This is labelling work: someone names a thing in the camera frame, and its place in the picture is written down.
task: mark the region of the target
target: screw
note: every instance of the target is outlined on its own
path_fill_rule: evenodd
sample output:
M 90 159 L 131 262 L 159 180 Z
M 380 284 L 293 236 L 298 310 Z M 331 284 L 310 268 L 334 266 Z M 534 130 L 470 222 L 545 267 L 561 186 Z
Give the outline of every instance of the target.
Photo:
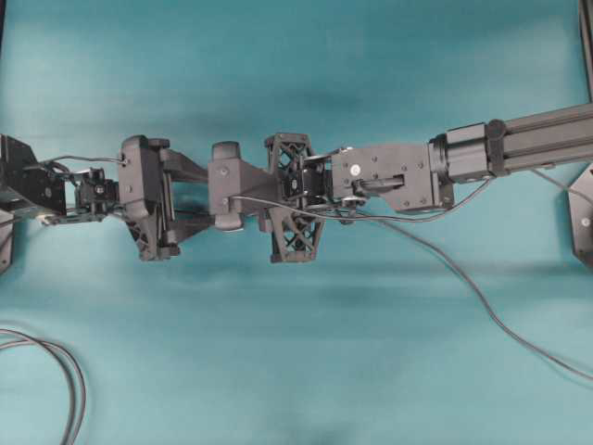
M 350 174 L 352 176 L 358 176 L 360 174 L 360 165 L 354 164 L 352 167 L 350 167 Z

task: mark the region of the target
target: teal surface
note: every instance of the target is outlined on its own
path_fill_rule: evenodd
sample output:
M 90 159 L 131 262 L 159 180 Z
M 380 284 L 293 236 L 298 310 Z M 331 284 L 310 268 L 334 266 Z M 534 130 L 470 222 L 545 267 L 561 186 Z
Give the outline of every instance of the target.
M 202 164 L 238 140 L 263 167 L 279 131 L 324 152 L 586 101 L 575 0 L 8 0 L 0 63 L 0 133 L 40 159 L 112 156 L 146 134 Z M 569 227 L 566 197 L 522 173 L 413 230 L 510 326 L 590 368 L 593 275 Z M 505 337 L 440 261 L 385 229 L 330 222 L 308 265 L 269 264 L 254 224 L 164 263 L 137 260 L 117 221 L 29 222 L 18 238 L 0 323 L 80 358 L 81 443 L 591 441 L 593 387 Z M 0 443 L 57 443 L 66 394 L 40 351 L 0 354 Z

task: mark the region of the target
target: metal bracket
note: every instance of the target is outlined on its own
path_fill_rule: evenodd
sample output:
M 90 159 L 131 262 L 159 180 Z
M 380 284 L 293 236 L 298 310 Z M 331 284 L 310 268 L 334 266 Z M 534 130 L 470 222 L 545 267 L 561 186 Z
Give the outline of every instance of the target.
M 324 221 L 274 207 L 268 210 L 272 225 L 271 262 L 315 260 Z
M 588 197 L 593 197 L 593 164 L 587 167 L 571 188 Z M 569 203 L 574 255 L 593 268 L 593 206 L 574 193 L 569 194 Z

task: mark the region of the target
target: cable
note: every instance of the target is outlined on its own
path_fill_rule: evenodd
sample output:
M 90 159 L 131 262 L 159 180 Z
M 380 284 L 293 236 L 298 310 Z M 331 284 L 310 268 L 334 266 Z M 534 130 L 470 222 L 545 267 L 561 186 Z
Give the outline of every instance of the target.
M 84 156 L 64 155 L 64 156 L 58 156 L 56 158 L 41 160 L 41 161 L 37 162 L 36 164 L 28 165 L 23 170 L 44 169 L 47 164 L 52 164 L 58 160 L 63 160 L 63 159 L 83 160 L 86 162 L 114 162 L 119 165 L 127 164 L 127 162 L 125 160 L 121 160 L 121 159 L 117 159 L 117 158 L 86 158 Z
M 401 227 L 398 227 L 395 224 L 392 224 L 391 222 L 387 222 L 387 221 L 379 221 L 379 223 L 385 227 L 387 227 L 390 230 L 393 230 L 395 232 L 398 232 L 399 234 L 402 234 L 404 236 L 407 236 L 408 238 L 412 239 L 413 241 L 425 246 L 426 248 L 429 248 L 430 250 L 432 250 L 434 253 L 436 253 L 436 255 L 438 255 L 439 257 L 441 257 L 445 263 L 447 264 L 447 266 L 454 272 L 456 273 L 463 281 L 465 281 L 469 287 L 473 290 L 473 292 L 478 296 L 478 298 L 480 299 L 480 302 L 482 303 L 482 305 L 484 306 L 484 308 L 486 309 L 486 312 L 488 313 L 488 315 L 490 316 L 490 318 L 494 321 L 494 323 L 496 323 L 498 325 L 498 327 L 500 327 L 500 329 L 502 329 L 505 334 L 507 334 L 508 336 L 510 336 L 512 339 L 514 339 L 515 341 L 517 341 L 519 344 L 521 344 L 522 346 L 524 346 L 525 348 L 528 348 L 529 350 L 534 351 L 535 353 L 543 356 L 544 358 L 550 360 L 551 362 L 554 362 L 556 364 L 558 364 L 560 367 L 564 368 L 565 370 L 578 375 L 586 380 L 589 381 L 593 381 L 593 375 L 585 373 L 583 371 L 580 371 L 579 369 L 576 369 L 575 367 L 571 366 L 570 364 L 568 364 L 567 362 L 564 362 L 563 360 L 559 359 L 558 357 L 556 357 L 555 355 L 547 352 L 546 350 L 540 348 L 539 346 L 535 345 L 534 343 L 531 343 L 530 341 L 526 340 L 525 338 L 519 336 L 518 334 L 516 334 L 512 329 L 510 329 L 508 326 L 506 326 L 502 320 L 500 320 L 498 318 L 498 316 L 496 315 L 496 313 L 494 312 L 494 310 L 492 309 L 492 306 L 490 305 L 490 303 L 488 302 L 488 299 L 486 298 L 486 295 L 482 292 L 482 290 L 480 289 L 480 287 L 475 283 L 475 281 L 470 277 L 470 275 L 468 275 L 462 268 L 461 266 L 459 266 L 459 264 L 457 262 L 455 262 L 445 251 L 443 251 L 441 248 L 437 247 L 436 245 L 434 245 L 433 243 L 431 243 L 430 241 L 427 241 L 423 238 L 420 238 L 419 236 L 408 232 L 405 229 L 402 229 Z
M 354 216 L 354 217 L 349 217 L 349 216 L 331 216 L 331 215 L 321 215 L 319 213 L 314 213 L 312 211 L 294 209 L 294 208 L 292 208 L 290 206 L 287 206 L 285 204 L 282 204 L 280 202 L 270 201 L 268 199 L 262 199 L 262 198 L 259 198 L 259 197 L 244 197 L 244 196 L 241 196 L 241 195 L 236 195 L 234 197 L 231 197 L 231 199 L 240 199 L 240 200 L 246 200 L 246 201 L 253 201 L 253 202 L 258 202 L 260 204 L 266 204 L 266 205 L 269 205 L 269 206 L 280 207 L 282 209 L 291 210 L 294 213 L 300 213 L 301 215 L 311 216 L 311 217 L 314 217 L 314 218 L 321 218 L 323 220 L 337 220 L 337 221 L 395 221 L 395 222 L 398 222 L 398 223 L 428 223 L 428 222 L 430 223 L 432 221 L 439 220 L 439 219 L 443 218 L 444 216 L 449 215 L 451 212 L 453 212 L 455 210 L 458 210 L 459 208 L 461 208 L 464 205 L 466 205 L 468 202 L 470 202 L 472 199 L 474 199 L 476 196 L 478 196 L 480 193 L 482 193 L 492 183 L 492 181 L 493 181 L 492 179 L 488 179 L 488 180 L 484 181 L 483 184 L 481 184 L 479 187 L 477 187 L 475 190 L 473 190 L 470 195 L 468 195 L 464 200 L 460 201 L 455 206 L 451 207 L 448 210 L 442 211 L 442 212 L 438 213 L 437 215 L 429 216 L 427 218 L 401 218 L 401 217 L 398 217 L 398 216 L 378 216 L 378 215 Z
M 46 345 L 50 348 L 53 348 L 55 350 L 58 350 L 59 352 L 64 354 L 66 356 L 66 358 L 68 359 L 68 361 L 70 362 L 70 364 L 72 365 L 72 367 L 74 368 L 74 370 L 76 372 L 76 376 L 78 377 L 78 381 L 79 381 L 79 385 L 80 385 L 80 389 L 81 389 L 81 404 L 80 404 L 78 416 L 76 418 L 76 423 L 74 424 L 72 433 L 70 435 L 72 437 L 71 443 L 74 443 L 74 441 L 78 437 L 78 434 L 81 430 L 82 420 L 84 419 L 84 415 L 86 412 L 86 384 L 84 383 L 84 375 L 82 374 L 82 369 L 79 366 L 78 362 L 66 348 L 58 345 L 57 343 L 53 343 L 51 341 L 45 341 L 45 340 L 40 340 L 40 341 L 44 345 Z M 35 343 L 32 343 L 29 340 L 15 340 L 15 341 L 10 341 L 10 342 L 0 345 L 0 350 L 8 350 L 8 349 L 15 348 L 18 346 L 35 346 Z
M 533 169 L 531 170 L 532 173 L 536 174 L 537 176 L 539 176 L 540 178 L 548 181 L 549 183 L 552 183 L 554 185 L 556 185 L 558 188 L 560 188 L 561 190 L 564 190 L 567 193 L 572 193 L 573 195 L 576 195 L 578 197 L 581 197 L 582 199 L 584 199 L 586 202 L 588 202 L 589 204 L 591 204 L 591 206 L 593 206 L 593 199 L 591 199 L 590 197 L 588 197 L 587 195 L 585 195 L 582 192 L 579 192 L 578 190 L 569 187 L 568 185 L 564 185 L 563 183 L 556 181 L 554 178 L 552 178 L 551 176 L 547 176 L 545 173 L 540 172 L 539 170 Z
M 63 348 L 59 345 L 56 345 L 51 342 L 43 341 L 43 340 L 38 340 L 36 338 L 30 337 L 26 334 L 23 334 L 19 331 L 15 331 L 12 329 L 0 329 L 0 335 L 1 334 L 13 336 L 13 337 L 18 337 L 21 339 L 21 341 L 16 341 L 16 342 L 13 341 L 13 342 L 6 343 L 5 345 L 0 345 L 0 350 L 7 349 L 7 348 L 13 348 L 16 346 L 25 346 L 25 345 L 33 345 L 34 344 L 36 346 L 39 346 L 45 352 L 47 352 L 54 360 L 56 360 L 57 364 L 60 366 L 62 372 L 64 373 L 64 376 L 66 377 L 66 383 L 68 384 L 68 389 L 69 389 L 69 415 L 68 415 L 66 427 L 64 428 L 64 433 L 62 435 L 62 440 L 60 441 L 60 445 L 73 444 L 74 440 L 78 436 L 78 432 L 82 425 L 82 419 L 84 417 L 84 410 L 85 410 L 85 406 L 86 406 L 86 386 L 84 385 L 84 377 L 82 376 L 82 371 L 81 371 L 80 366 L 78 365 L 78 363 L 76 362 L 74 357 L 65 348 Z M 75 415 L 76 388 L 74 385 L 74 381 L 72 379 L 72 375 L 70 374 L 68 367 L 56 355 L 56 353 L 52 350 L 52 348 L 55 348 L 55 349 L 59 350 L 60 352 L 63 352 L 66 355 L 66 357 L 69 359 L 69 361 L 71 361 L 73 363 L 74 368 L 77 373 L 77 376 L 79 377 L 79 380 L 80 380 L 79 383 L 81 386 L 81 394 L 82 394 L 81 409 L 80 409 L 80 414 L 78 416 L 78 420 L 76 421 L 76 423 L 74 420 L 76 417 L 76 415 Z

